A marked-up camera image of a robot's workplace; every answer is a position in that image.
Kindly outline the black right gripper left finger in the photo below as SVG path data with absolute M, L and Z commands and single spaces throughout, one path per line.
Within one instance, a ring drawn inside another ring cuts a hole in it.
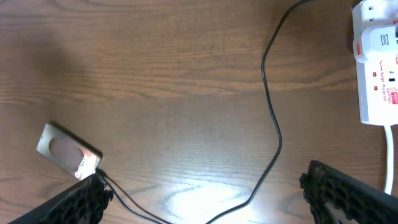
M 98 224 L 114 193 L 93 174 L 10 224 Z

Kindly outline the Galaxy S25 Ultra smartphone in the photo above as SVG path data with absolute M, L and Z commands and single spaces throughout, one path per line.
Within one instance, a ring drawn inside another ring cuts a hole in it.
M 36 150 L 78 180 L 94 174 L 103 158 L 97 148 L 56 123 L 45 124 Z

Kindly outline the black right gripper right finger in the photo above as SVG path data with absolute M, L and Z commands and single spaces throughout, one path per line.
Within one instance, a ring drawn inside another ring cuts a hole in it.
M 316 224 L 397 224 L 397 198 L 312 160 L 299 178 Z

